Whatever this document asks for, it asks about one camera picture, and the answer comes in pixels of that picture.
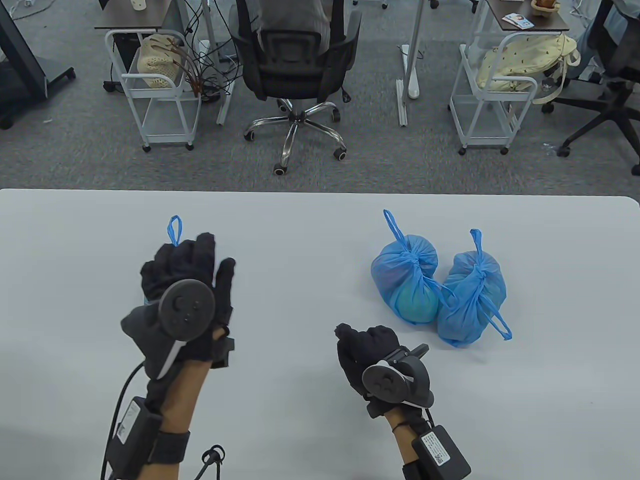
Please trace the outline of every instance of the human hand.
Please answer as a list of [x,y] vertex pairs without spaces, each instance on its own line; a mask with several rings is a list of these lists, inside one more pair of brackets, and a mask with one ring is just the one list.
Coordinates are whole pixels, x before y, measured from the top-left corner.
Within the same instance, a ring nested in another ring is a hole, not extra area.
[[162,245],[154,260],[145,263],[140,270],[142,290],[145,297],[158,300],[164,291],[179,280],[187,278],[199,280],[211,286],[216,299],[212,321],[206,331],[180,349],[178,360],[199,360],[203,362],[217,358],[216,346],[220,338],[229,333],[231,307],[231,283],[236,261],[224,259],[216,273],[216,284],[212,286],[216,263],[216,242],[210,233],[198,235],[194,240],[185,240],[180,245]]
[[400,347],[396,333],[382,325],[358,332],[350,325],[341,323],[335,328],[338,337],[338,361],[353,389],[368,400],[378,415],[395,407],[395,404],[375,398],[362,384],[365,369],[375,365]]

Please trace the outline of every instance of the gray shirt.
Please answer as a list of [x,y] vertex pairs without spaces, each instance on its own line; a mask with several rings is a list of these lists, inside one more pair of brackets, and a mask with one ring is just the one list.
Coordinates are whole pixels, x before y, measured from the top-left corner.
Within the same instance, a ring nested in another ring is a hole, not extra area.
[[333,0],[259,0],[260,30],[313,31],[321,36],[320,53],[329,48]]

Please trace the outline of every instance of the white metal cart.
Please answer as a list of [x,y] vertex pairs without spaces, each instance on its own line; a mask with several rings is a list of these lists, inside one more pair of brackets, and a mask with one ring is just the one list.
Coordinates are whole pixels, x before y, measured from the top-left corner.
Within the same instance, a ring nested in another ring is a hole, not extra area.
[[[462,144],[458,150],[460,155],[467,153],[469,146],[502,147],[500,153],[506,155],[538,92],[538,82],[533,77],[496,76],[499,61],[493,64],[485,86],[478,87],[478,68],[485,52],[500,41],[496,56],[500,58],[507,44],[518,36],[559,34],[557,29],[494,31],[493,24],[494,13],[488,1],[481,0],[471,36],[466,44],[460,45],[460,67],[447,106]],[[526,87],[517,92],[493,92],[490,90],[493,81],[517,81]],[[469,88],[471,93],[460,93],[463,89],[468,91]]]
[[[183,49],[187,50],[191,58],[195,58],[184,35],[174,30],[156,29],[118,29],[107,32],[105,43],[109,56],[113,62],[113,69],[117,75],[122,90],[127,96],[131,113],[136,121],[140,136],[142,137],[145,152],[151,150],[151,143],[184,143],[187,150],[193,150],[193,139],[198,128],[200,106],[202,98],[200,94],[194,94],[187,75],[182,69],[175,79],[162,74],[141,74],[138,72],[138,57],[140,48],[131,62],[129,71],[126,71],[122,58],[113,43],[113,35],[119,33],[136,33],[138,41],[142,44],[143,35],[161,33],[171,35],[182,40]],[[168,88],[150,88],[145,79],[160,79],[169,85]],[[145,116],[140,120],[134,100],[148,100]]]

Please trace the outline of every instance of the floor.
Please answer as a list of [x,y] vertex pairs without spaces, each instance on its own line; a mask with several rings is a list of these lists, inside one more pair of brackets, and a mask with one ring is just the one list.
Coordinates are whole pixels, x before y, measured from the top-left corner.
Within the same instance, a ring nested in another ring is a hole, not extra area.
[[[14,0],[3,0],[13,5]],[[35,0],[38,8],[50,0]],[[230,0],[219,0],[228,12]],[[586,122],[584,112],[558,105],[543,116],[534,107],[511,152],[469,150],[458,155],[458,138],[446,105],[456,75],[457,45],[472,22],[467,0],[442,0],[428,12],[424,59],[417,70],[420,98],[410,124],[397,121],[395,79],[401,75],[397,46],[412,32],[415,0],[390,0],[382,10],[361,1],[358,56],[345,87],[353,101],[340,104],[338,130],[348,160],[333,159],[328,137],[303,130],[296,138],[289,174],[275,177],[285,127],[257,131],[247,143],[243,127],[276,115],[273,100],[261,102],[239,81],[224,127],[217,107],[204,105],[195,149],[157,147],[149,153],[123,95],[108,94],[103,33],[93,24],[97,0],[55,0],[46,11],[18,20],[40,56],[73,65],[77,79],[46,105],[0,131],[0,188],[185,189],[231,191],[328,191],[379,193],[484,193],[528,195],[626,195],[640,199],[640,179],[630,175],[637,157],[614,124],[578,141],[569,158],[552,151]],[[29,13],[20,5],[15,16]],[[564,12],[572,25],[579,24]],[[224,25],[216,21],[221,38]],[[328,115],[320,118],[329,122]]]

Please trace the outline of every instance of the white crochet bag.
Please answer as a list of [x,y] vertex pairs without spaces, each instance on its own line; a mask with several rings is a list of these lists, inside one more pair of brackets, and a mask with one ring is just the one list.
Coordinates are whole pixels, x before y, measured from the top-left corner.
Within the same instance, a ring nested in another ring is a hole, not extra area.
[[[175,81],[182,58],[174,49],[174,37],[154,33],[142,40],[138,56],[138,72],[141,74],[161,74]],[[145,78],[151,88],[171,88],[169,82],[159,78]]]
[[[482,65],[478,70],[476,81],[478,87],[484,88],[489,81],[489,75],[493,64],[496,62],[498,47],[489,50],[484,56]],[[575,67],[580,63],[580,52],[574,39],[560,34],[557,36],[536,35],[518,38],[502,51],[500,63],[493,73],[494,77],[527,76],[539,74],[550,69],[556,63],[561,63],[560,71],[562,82],[560,87],[544,98],[535,99],[533,103],[548,103],[562,91],[564,79],[568,67]],[[493,80],[489,85],[491,92],[517,92],[528,88],[528,82]]]

